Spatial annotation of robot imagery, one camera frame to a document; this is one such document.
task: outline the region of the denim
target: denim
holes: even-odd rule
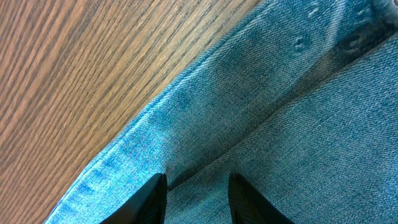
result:
[[[228,177],[239,172],[295,223],[395,223],[398,36],[371,2],[260,3],[85,167],[45,222],[99,223],[163,172],[165,223],[231,223]]]

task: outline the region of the wooden table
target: wooden table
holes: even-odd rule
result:
[[[0,223],[84,166],[258,0],[0,1]]]

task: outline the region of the blue jeans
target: blue jeans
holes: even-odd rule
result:
[[[99,223],[157,172],[175,187],[166,223],[231,223],[231,171],[295,223],[396,222],[389,7],[260,4],[88,164],[46,223]]]

